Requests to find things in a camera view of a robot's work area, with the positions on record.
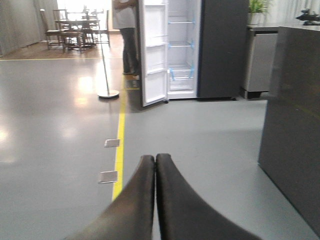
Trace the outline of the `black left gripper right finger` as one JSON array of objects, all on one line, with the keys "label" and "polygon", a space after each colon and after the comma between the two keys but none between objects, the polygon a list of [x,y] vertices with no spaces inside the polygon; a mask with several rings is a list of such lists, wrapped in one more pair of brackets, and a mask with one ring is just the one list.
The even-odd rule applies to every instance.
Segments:
[{"label": "black left gripper right finger", "polygon": [[204,201],[168,153],[156,156],[156,202],[163,240],[259,239]]}]

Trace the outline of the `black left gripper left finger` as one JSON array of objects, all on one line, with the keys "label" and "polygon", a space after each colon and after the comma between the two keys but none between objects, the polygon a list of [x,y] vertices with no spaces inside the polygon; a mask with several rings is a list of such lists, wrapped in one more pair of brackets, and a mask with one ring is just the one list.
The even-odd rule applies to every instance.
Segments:
[{"label": "black left gripper left finger", "polygon": [[113,202],[84,229],[66,240],[151,240],[155,207],[155,159],[143,155]]}]

